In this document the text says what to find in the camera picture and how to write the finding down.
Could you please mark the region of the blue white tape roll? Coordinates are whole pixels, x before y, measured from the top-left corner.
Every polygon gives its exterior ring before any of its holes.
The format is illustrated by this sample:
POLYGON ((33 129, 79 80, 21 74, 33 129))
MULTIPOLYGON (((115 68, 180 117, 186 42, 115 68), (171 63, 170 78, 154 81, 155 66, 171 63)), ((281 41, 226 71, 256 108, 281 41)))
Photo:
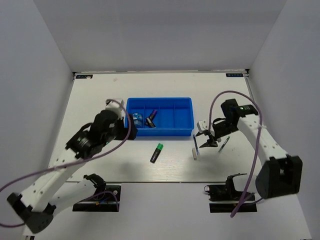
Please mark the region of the blue white tape roll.
POLYGON ((138 128, 143 128, 144 127, 144 116, 141 113, 133 113, 132 114, 132 119, 135 127, 138 128))

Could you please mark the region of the yellow cap black highlighter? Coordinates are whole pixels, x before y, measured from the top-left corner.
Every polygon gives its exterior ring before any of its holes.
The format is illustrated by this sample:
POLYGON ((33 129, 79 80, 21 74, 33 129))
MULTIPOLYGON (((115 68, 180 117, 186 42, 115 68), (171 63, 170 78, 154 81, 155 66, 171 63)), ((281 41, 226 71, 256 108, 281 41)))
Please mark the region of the yellow cap black highlighter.
POLYGON ((147 117, 145 119, 145 125, 150 127, 150 128, 155 128, 156 127, 156 125, 153 123, 152 119, 149 118, 149 117, 147 117))

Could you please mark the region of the green cap black highlighter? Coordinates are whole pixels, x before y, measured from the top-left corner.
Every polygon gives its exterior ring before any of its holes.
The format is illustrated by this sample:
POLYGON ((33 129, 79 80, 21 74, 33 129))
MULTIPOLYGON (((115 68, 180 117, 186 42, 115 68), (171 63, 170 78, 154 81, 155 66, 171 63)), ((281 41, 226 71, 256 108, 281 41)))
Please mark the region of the green cap black highlighter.
POLYGON ((151 159, 150 159, 150 162, 151 162, 151 163, 154 164, 154 163, 156 162, 156 160, 158 159, 158 157, 159 157, 159 155, 160 155, 163 147, 164 147, 164 145, 163 145, 162 143, 159 143, 159 144, 157 145, 157 147, 155 148, 155 150, 154 150, 154 152, 153 152, 153 154, 152 154, 152 157, 151 157, 151 159))

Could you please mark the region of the purple cap black highlighter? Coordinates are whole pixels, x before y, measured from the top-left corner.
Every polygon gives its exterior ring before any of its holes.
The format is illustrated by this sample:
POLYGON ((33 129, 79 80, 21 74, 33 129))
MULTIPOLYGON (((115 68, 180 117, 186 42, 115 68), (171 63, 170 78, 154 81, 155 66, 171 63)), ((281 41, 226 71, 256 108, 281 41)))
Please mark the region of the purple cap black highlighter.
POLYGON ((155 116, 157 115, 157 113, 158 113, 158 110, 157 110, 157 109, 154 109, 154 110, 151 112, 151 114, 148 116, 148 118, 152 121, 152 120, 155 118, 155 116))

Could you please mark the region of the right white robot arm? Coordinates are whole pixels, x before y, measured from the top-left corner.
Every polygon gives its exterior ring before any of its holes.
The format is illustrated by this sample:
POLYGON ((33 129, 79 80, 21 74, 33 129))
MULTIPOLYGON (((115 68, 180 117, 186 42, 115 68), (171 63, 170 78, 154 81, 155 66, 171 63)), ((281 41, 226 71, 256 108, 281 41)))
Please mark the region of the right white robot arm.
POLYGON ((260 124, 260 115, 253 105, 238 105, 235 99, 221 104, 223 118, 212 123, 197 122, 197 135, 208 136, 202 147, 217 147, 221 138, 240 131, 257 150, 261 170, 251 180, 244 173, 229 175, 225 186, 214 190, 215 201, 239 200, 258 193, 263 199, 294 195, 300 191, 303 162, 298 156, 289 155, 260 124))

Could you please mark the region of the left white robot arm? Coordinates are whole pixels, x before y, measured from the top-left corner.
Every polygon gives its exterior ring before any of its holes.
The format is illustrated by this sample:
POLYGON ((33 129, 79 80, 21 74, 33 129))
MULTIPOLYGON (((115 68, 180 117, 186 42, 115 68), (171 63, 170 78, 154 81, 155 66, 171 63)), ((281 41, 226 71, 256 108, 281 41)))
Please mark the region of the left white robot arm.
POLYGON ((33 234, 47 228, 64 209, 84 200, 99 200, 109 193, 107 183, 95 173, 84 175, 82 181, 65 193, 58 190, 90 159, 102 157, 101 151, 108 143, 118 140, 124 144, 136 138, 138 130, 133 116, 126 114, 126 117, 127 126, 121 109, 102 110, 93 122, 83 125, 71 137, 52 167, 37 172, 39 178, 25 190, 7 197, 7 202, 33 234))

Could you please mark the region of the green white pen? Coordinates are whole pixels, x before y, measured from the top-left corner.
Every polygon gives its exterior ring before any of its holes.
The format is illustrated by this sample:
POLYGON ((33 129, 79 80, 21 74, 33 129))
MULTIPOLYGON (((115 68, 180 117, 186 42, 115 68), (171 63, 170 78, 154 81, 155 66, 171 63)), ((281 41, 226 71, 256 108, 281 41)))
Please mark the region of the green white pen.
POLYGON ((228 143, 229 140, 230 140, 230 136, 228 136, 226 138, 226 140, 223 142, 223 144, 221 145, 220 149, 218 150, 218 153, 222 152, 222 150, 224 149, 224 147, 226 146, 226 144, 228 143))

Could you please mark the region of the blue pen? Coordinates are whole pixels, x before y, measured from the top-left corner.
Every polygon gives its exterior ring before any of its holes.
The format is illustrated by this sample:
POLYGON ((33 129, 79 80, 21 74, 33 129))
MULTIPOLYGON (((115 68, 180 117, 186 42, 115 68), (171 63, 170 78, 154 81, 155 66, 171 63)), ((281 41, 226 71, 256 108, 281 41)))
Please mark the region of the blue pen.
POLYGON ((196 154, 197 154, 197 159, 198 159, 198 156, 200 155, 200 151, 199 151, 199 148, 198 148, 198 144, 197 144, 197 140, 196 140, 196 136, 193 135, 193 142, 194 142, 194 148, 196 149, 196 154))

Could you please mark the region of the white eraser stick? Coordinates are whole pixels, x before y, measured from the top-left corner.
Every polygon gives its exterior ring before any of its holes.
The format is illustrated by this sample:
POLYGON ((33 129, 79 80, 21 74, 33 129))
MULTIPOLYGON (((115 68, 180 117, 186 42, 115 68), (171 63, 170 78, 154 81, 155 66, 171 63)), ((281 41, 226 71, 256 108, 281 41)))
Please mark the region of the white eraser stick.
POLYGON ((192 148, 192 156, 194 160, 197 160, 197 152, 195 148, 192 148))

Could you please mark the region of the blue divided plastic tray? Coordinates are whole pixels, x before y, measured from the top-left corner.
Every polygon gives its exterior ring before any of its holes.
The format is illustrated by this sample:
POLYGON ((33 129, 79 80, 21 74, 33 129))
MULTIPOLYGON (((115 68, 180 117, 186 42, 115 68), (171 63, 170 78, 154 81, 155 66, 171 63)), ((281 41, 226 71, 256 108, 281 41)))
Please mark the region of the blue divided plastic tray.
POLYGON ((143 128, 137 128, 138 137, 188 137, 194 129, 192 99, 189 97, 131 97, 127 99, 129 114, 143 114, 143 128), (145 125, 146 118, 157 110, 152 120, 155 128, 145 125))

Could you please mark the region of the right corner label sticker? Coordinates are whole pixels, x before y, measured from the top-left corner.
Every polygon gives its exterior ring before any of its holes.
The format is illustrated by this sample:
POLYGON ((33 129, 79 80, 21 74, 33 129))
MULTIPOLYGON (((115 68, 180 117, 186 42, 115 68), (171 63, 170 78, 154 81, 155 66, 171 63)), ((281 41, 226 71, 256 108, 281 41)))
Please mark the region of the right corner label sticker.
POLYGON ((226 73, 227 78, 243 78, 244 75, 242 73, 226 73))

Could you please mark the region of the corner label sticker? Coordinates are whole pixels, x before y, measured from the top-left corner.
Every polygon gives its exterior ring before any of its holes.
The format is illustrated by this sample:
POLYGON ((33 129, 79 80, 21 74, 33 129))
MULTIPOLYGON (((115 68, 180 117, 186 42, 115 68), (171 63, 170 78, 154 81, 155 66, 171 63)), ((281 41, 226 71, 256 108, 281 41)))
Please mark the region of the corner label sticker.
POLYGON ((92 79, 92 74, 78 74, 75 76, 76 79, 92 79))
POLYGON ((243 78, 244 75, 242 73, 226 73, 227 78, 243 78))

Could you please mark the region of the left corner label sticker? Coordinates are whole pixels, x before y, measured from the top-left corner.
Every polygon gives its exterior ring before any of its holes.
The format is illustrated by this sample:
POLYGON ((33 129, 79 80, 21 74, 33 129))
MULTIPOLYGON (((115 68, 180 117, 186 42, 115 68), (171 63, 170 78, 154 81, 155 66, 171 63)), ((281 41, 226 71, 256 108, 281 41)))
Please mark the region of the left corner label sticker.
POLYGON ((78 74, 75 76, 76 79, 92 79, 92 74, 78 74))

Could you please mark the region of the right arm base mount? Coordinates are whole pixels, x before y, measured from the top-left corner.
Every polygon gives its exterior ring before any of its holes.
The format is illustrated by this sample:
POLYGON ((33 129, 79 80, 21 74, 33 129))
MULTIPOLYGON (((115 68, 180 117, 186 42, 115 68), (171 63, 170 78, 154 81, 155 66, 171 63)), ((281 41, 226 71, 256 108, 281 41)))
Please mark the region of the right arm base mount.
MULTIPOLYGON (((229 175, 224 184, 210 184, 203 188, 209 196, 209 211, 211 214, 232 213, 243 193, 236 190, 234 178, 246 175, 246 173, 229 175)), ((255 195, 248 192, 245 194, 245 198, 247 198, 247 201, 240 206, 238 212, 256 213, 258 210, 255 195)))

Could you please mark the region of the aluminium table rail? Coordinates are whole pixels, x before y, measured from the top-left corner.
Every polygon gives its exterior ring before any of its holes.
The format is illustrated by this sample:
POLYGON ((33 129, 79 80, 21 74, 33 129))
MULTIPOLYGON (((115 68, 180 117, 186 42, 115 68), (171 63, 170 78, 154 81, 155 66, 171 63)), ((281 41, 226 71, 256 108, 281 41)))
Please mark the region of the aluminium table rail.
POLYGON ((285 158, 287 152, 275 141, 268 132, 267 127, 263 125, 262 112, 253 98, 249 74, 246 73, 244 78, 250 95, 249 100, 254 105, 254 109, 258 111, 257 115, 249 114, 240 119, 237 124, 240 131, 245 135, 254 148, 253 162, 247 180, 247 182, 250 183, 254 177, 257 159, 259 159, 261 164, 264 165, 271 157, 274 157, 275 159, 285 158))

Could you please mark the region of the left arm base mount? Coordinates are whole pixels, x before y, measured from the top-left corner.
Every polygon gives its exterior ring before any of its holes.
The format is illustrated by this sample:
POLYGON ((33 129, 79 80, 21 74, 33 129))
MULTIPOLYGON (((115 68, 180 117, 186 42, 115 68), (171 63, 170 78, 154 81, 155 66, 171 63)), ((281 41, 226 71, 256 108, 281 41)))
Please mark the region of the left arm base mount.
POLYGON ((73 205, 73 212, 116 213, 120 209, 121 184, 105 186, 105 193, 73 205))

